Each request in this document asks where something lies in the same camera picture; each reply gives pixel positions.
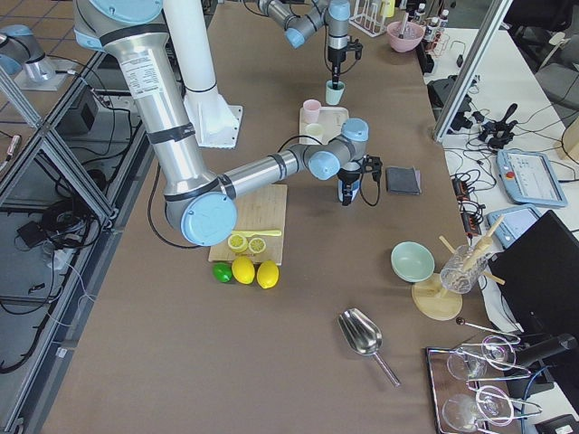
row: yellow lemon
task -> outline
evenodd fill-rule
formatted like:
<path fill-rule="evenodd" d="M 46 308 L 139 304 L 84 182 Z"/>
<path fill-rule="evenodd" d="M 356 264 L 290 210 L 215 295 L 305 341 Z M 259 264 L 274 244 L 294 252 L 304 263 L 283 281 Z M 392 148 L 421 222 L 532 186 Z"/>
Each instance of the yellow lemon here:
<path fill-rule="evenodd" d="M 250 240 L 250 252 L 254 255 L 265 251 L 265 240 L 263 238 L 252 238 Z"/>
<path fill-rule="evenodd" d="M 240 256 L 235 258 L 232 263 L 233 276 L 239 283 L 249 285 L 255 278 L 255 267 L 253 262 L 247 256 Z"/>
<path fill-rule="evenodd" d="M 276 286 L 280 280 L 280 269 L 272 260 L 263 262 L 257 270 L 257 283 L 263 289 L 269 289 Z"/>
<path fill-rule="evenodd" d="M 247 238 L 235 233 L 227 239 L 227 245 L 235 253 L 241 253 L 247 249 Z"/>

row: blue framed tablet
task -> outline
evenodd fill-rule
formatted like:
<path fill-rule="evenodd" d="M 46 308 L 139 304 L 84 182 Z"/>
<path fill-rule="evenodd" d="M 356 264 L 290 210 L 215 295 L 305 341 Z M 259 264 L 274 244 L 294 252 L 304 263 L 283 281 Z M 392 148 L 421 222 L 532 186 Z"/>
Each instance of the blue framed tablet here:
<path fill-rule="evenodd" d="M 487 222 L 489 226 L 498 219 L 499 216 L 504 215 L 503 222 L 495 231 L 495 236 L 500 241 L 503 248 L 508 248 L 515 240 L 520 237 L 525 231 L 533 226 L 541 217 L 541 213 L 532 203 L 525 203 L 524 205 L 513 206 L 505 210 L 498 210 L 489 212 L 487 214 Z"/>
<path fill-rule="evenodd" d="M 515 203 L 561 208 L 565 194 L 545 154 L 501 149 L 497 152 L 498 174 Z"/>

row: blue joint cap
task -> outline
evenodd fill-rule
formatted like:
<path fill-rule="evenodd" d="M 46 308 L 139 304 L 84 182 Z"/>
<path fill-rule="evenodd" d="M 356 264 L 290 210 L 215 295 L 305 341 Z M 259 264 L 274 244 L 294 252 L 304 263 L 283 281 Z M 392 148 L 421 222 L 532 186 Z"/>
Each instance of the blue joint cap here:
<path fill-rule="evenodd" d="M 0 29 L 0 32 L 6 33 L 8 36 L 32 36 L 33 31 L 23 24 L 7 25 Z"/>
<path fill-rule="evenodd" d="M 304 35 L 293 27 L 290 27 L 288 30 L 286 30 L 286 39 L 289 41 L 293 48 L 301 47 L 306 41 Z"/>
<path fill-rule="evenodd" d="M 340 161 L 328 151 L 318 151 L 308 161 L 308 169 L 317 179 L 326 181 L 340 170 Z"/>
<path fill-rule="evenodd" d="M 347 21 L 350 18 L 350 2 L 348 0 L 332 0 L 327 11 L 335 20 Z"/>
<path fill-rule="evenodd" d="M 102 48 L 102 44 L 100 43 L 99 38 L 95 38 L 94 36 L 88 36 L 85 33 L 81 33 L 78 30 L 74 29 L 74 34 L 76 36 L 76 42 L 78 45 L 84 48 L 88 48 L 89 50 L 94 50 L 97 52 L 104 52 Z"/>
<path fill-rule="evenodd" d="M 90 0 L 99 12 L 111 20 L 127 24 L 147 24 L 161 13 L 161 0 Z"/>
<path fill-rule="evenodd" d="M 187 205 L 181 217 L 181 233 L 194 244 L 214 246 L 232 233 L 236 222 L 235 203 L 223 193 L 210 192 Z"/>
<path fill-rule="evenodd" d="M 14 75 L 22 70 L 20 63 L 2 54 L 0 54 L 0 68 L 4 68 L 4 71 L 6 71 L 8 75 Z"/>
<path fill-rule="evenodd" d="M 350 118 L 342 125 L 342 135 L 355 142 L 368 140 L 368 124 L 360 118 Z"/>

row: office chair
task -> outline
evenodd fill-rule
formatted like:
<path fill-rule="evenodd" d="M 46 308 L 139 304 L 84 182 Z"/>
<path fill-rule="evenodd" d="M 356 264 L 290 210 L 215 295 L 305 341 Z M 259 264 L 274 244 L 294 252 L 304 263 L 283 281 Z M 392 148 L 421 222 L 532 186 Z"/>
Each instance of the office chair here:
<path fill-rule="evenodd" d="M 517 47 L 537 64 L 541 63 L 531 46 L 543 46 L 537 41 L 524 38 L 528 27 L 536 27 L 548 32 L 562 32 L 573 20 L 574 0 L 514 0 L 505 19 L 510 25 L 508 32 Z"/>
<path fill-rule="evenodd" d="M 579 110 L 579 34 L 561 44 L 559 60 L 541 68 L 535 78 L 551 102 Z"/>

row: bowl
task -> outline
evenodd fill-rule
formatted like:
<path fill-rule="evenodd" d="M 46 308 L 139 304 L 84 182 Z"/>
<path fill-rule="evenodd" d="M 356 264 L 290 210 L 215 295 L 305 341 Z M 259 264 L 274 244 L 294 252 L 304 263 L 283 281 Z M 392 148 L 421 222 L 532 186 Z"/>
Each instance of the bowl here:
<path fill-rule="evenodd" d="M 434 257 L 417 242 L 405 241 L 396 245 L 390 260 L 394 273 L 407 282 L 422 282 L 434 272 Z"/>
<path fill-rule="evenodd" d="M 394 21 L 386 26 L 388 43 L 395 52 L 409 52 L 416 48 L 424 36 L 424 27 L 417 23 L 408 23 L 404 32 L 404 39 L 398 37 L 402 22 Z"/>

